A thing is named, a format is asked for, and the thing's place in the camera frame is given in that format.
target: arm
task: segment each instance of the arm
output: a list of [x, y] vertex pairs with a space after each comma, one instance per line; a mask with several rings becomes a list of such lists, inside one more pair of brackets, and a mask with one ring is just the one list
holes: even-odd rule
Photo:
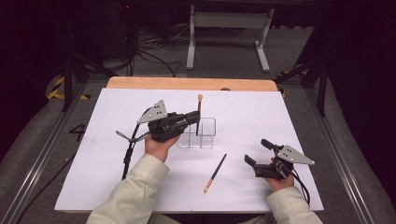
[[169, 148], [178, 137], [164, 143], [145, 139], [145, 155], [111, 192], [108, 199], [88, 218], [87, 223], [142, 223], [152, 212], [155, 196], [169, 172], [164, 164]]
[[265, 180], [273, 189], [273, 193], [267, 197], [267, 202], [277, 223], [322, 223], [309, 209], [299, 189], [294, 187], [292, 175], [280, 181], [271, 178]]

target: yellow tape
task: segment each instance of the yellow tape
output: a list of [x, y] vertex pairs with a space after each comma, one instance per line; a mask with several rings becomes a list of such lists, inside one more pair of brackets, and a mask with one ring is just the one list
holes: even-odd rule
[[285, 92], [285, 89], [283, 89], [283, 88], [280, 88], [280, 93], [282, 94], [282, 97], [283, 98], [285, 98], [286, 97], [286, 92]]
[[[56, 98], [56, 99], [64, 100], [64, 94], [58, 94], [58, 90], [62, 86], [62, 83], [64, 83], [64, 76], [63, 75], [61, 75], [58, 78], [58, 80], [56, 80], [56, 83], [53, 86], [52, 91], [49, 93], [49, 96], [48, 96], [49, 99]], [[81, 100], [89, 100], [89, 99], [91, 99], [91, 96], [90, 95], [81, 95], [79, 97], [79, 99], [81, 99]]]

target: cable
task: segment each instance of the cable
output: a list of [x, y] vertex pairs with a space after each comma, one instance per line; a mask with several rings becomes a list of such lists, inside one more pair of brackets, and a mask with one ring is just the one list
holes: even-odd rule
[[[161, 63], [161, 62], [154, 62], [154, 61], [152, 61], [152, 60], [150, 60], [150, 59], [147, 59], [147, 58], [143, 57], [142, 55], [139, 55], [139, 56], [140, 56], [140, 58], [142, 58], [143, 60], [148, 61], [148, 62], [151, 62], [151, 63]], [[181, 63], [181, 61], [171, 62], [171, 63], [167, 63], [167, 64], [174, 64], [174, 63]]]
[[180, 66], [181, 66], [181, 62], [178, 62], [178, 66], [177, 66], [177, 69], [176, 69], [175, 75], [177, 74], [178, 68], [179, 68]]
[[162, 49], [163, 47], [165, 47], [168, 44], [175, 43], [180, 39], [189, 40], [187, 38], [180, 37], [189, 28], [190, 28], [189, 25], [184, 27], [176, 35], [172, 36], [169, 40], [164, 40], [163, 38], [159, 38], [159, 37], [147, 38], [147, 35], [150, 35], [150, 33], [141, 34], [137, 38], [137, 46], [141, 49], [145, 49], [146, 51], [148, 51], [150, 49], [158, 50], [158, 49]]
[[62, 166], [62, 168], [49, 180], [49, 182], [37, 193], [37, 195], [26, 205], [26, 207], [23, 209], [23, 211], [20, 214], [20, 217], [18, 218], [17, 224], [21, 222], [23, 216], [27, 212], [27, 210], [32, 206], [32, 204], [35, 202], [35, 200], [40, 196], [40, 194], [55, 180], [56, 177], [64, 170], [64, 168], [76, 157], [77, 152], [73, 154], [72, 157]]
[[294, 176], [294, 178], [300, 183], [301, 188], [302, 188], [303, 195], [304, 195], [304, 191], [306, 192], [306, 197], [305, 197], [305, 195], [304, 195], [304, 198], [305, 198], [306, 202], [307, 202], [308, 205], [309, 205], [310, 202], [311, 202], [311, 198], [310, 198], [310, 196], [309, 196], [308, 189], [307, 189], [306, 186], [304, 185], [303, 181], [301, 181], [301, 179], [300, 179], [300, 177], [298, 176], [298, 174], [296, 175], [296, 174], [293, 173], [291, 170], [289, 170], [286, 166], [283, 166], [283, 168], [284, 168], [285, 170], [287, 170], [292, 176]]
[[[300, 179], [300, 176], [298, 175], [297, 171], [296, 171], [294, 168], [293, 168], [292, 171], [293, 171], [293, 172], [297, 175], [297, 177]], [[305, 200], [306, 200], [305, 190], [303, 190], [302, 194], [303, 194], [303, 196], [304, 196], [304, 198], [305, 198]]]
[[174, 71], [172, 70], [171, 67], [169, 67], [169, 65], [168, 65], [166, 62], [164, 62], [163, 60], [159, 59], [158, 57], [156, 57], [156, 56], [154, 56], [154, 55], [152, 55], [152, 54], [146, 53], [145, 51], [140, 51], [140, 53], [147, 54], [147, 55], [149, 55], [149, 56], [151, 56], [151, 57], [157, 59], [158, 61], [160, 61], [161, 63], [163, 63], [166, 67], [168, 67], [168, 69], [169, 69], [169, 70], [171, 71], [171, 73], [172, 73], [172, 77], [176, 77]]
[[129, 163], [131, 162], [131, 157], [132, 154], [134, 153], [134, 145], [136, 145], [136, 142], [131, 142], [129, 144], [128, 149], [126, 150], [125, 157], [124, 157], [124, 170], [122, 172], [122, 180], [125, 179], [126, 175], [128, 174], [129, 170]]
[[134, 57], [132, 57], [132, 60], [129, 61], [129, 66], [130, 70], [128, 71], [128, 67], [126, 68], [126, 76], [131, 77], [134, 75]]

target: clear acrylic cup holder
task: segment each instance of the clear acrylic cup holder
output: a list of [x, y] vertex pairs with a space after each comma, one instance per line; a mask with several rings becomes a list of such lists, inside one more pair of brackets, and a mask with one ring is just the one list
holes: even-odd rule
[[201, 118], [196, 133], [196, 124], [192, 124], [178, 139], [177, 146], [180, 148], [212, 148], [213, 138], [216, 136], [216, 120]]

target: white paper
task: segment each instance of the white paper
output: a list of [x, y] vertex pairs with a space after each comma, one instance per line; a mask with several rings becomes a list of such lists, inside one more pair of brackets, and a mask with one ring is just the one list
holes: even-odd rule
[[[263, 138], [276, 145], [302, 148], [282, 96], [277, 91], [174, 91], [102, 89], [78, 154], [55, 205], [61, 211], [91, 211], [103, 203], [120, 182], [128, 141], [143, 112], [163, 99], [169, 112], [196, 110], [202, 94], [202, 117], [216, 119], [213, 148], [178, 148], [166, 161], [170, 173], [156, 199], [158, 213], [262, 213], [270, 211], [265, 198], [269, 185], [245, 163], [248, 154], [269, 164], [274, 152], [261, 145]], [[140, 125], [137, 135], [148, 130]], [[144, 142], [134, 148], [130, 168], [144, 153]], [[227, 157], [207, 194], [203, 190], [223, 155]], [[311, 209], [323, 210], [307, 165], [296, 170], [309, 190]]]

